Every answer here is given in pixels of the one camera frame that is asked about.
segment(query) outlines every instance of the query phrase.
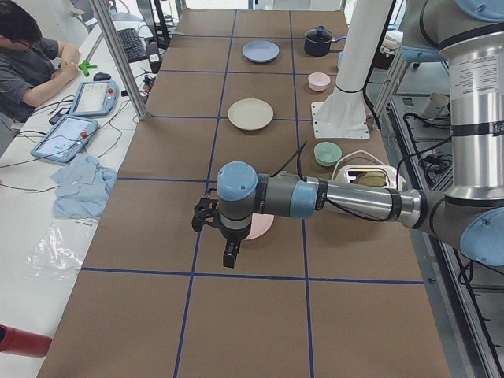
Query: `hand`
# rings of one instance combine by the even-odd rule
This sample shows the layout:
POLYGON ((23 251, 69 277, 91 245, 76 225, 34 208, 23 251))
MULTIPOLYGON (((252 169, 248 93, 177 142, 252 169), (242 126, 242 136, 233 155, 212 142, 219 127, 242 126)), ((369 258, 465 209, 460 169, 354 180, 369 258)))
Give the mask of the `hand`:
POLYGON ((55 77, 58 77, 61 74, 61 69, 58 69, 57 71, 54 71, 53 74, 50 76, 50 79, 54 79, 55 77))
POLYGON ((61 73, 59 75, 65 75, 68 77, 69 80, 73 79, 74 77, 77 76, 79 73, 79 69, 77 68, 77 65, 73 62, 66 62, 62 61, 61 62, 61 67, 60 67, 61 73))

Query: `cooking pot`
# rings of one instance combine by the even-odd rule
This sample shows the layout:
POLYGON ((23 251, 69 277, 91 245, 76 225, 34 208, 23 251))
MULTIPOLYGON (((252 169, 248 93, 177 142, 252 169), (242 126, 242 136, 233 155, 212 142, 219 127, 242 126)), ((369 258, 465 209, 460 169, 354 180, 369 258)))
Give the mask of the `cooking pot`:
POLYGON ((324 26, 317 26, 305 34, 305 51, 314 57, 323 57, 329 52, 331 43, 345 39, 346 35, 333 38, 332 33, 324 26))

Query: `red cup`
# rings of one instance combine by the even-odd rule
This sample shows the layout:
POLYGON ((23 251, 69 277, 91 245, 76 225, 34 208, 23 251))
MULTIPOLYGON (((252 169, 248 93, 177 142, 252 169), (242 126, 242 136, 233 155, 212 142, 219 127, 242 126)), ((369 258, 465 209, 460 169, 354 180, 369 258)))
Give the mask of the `red cup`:
POLYGON ((21 329, 0 325, 0 352, 26 357, 44 357, 53 340, 21 329))

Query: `label sticker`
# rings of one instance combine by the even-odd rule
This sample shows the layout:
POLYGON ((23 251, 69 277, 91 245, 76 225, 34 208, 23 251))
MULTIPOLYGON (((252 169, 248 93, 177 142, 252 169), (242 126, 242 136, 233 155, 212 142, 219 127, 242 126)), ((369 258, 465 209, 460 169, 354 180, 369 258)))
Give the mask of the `label sticker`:
POLYGON ((502 58, 498 54, 493 54, 451 65, 451 99, 497 92, 499 75, 502 75, 498 69, 499 59, 502 58))
POLYGON ((494 136, 500 136, 504 134, 504 122, 497 122, 494 125, 494 136))

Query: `pot lid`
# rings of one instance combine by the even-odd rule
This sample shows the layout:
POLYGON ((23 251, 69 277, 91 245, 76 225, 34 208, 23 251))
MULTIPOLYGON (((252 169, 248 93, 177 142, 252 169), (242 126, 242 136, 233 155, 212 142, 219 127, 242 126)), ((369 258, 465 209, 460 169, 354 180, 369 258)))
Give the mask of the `pot lid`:
POLYGON ((332 34, 324 26, 317 26, 306 32, 306 38, 312 42, 326 43, 332 41, 332 34))

